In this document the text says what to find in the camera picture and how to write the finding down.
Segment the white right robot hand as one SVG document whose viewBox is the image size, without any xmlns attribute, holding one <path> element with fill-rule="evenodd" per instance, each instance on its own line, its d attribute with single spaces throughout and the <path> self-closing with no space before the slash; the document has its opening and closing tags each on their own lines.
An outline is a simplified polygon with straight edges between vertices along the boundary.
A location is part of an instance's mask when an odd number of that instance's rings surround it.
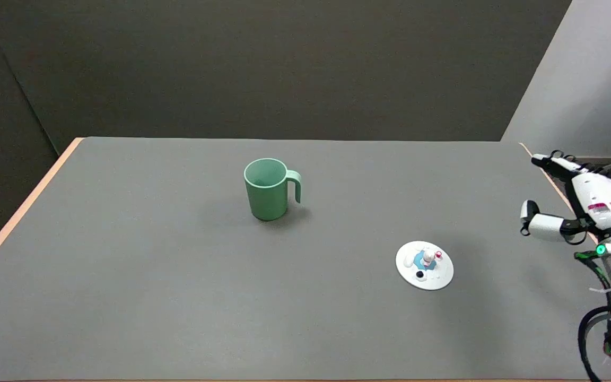
<svg viewBox="0 0 611 382">
<path fill-rule="evenodd" d="M 554 150 L 550 155 L 533 154 L 531 162 L 548 176 L 562 182 L 574 218 L 540 211 L 538 203 L 525 200 L 521 206 L 521 234 L 543 241 L 579 245 L 588 235 L 611 238 L 611 172 L 578 162 L 572 155 Z"/>
</svg>

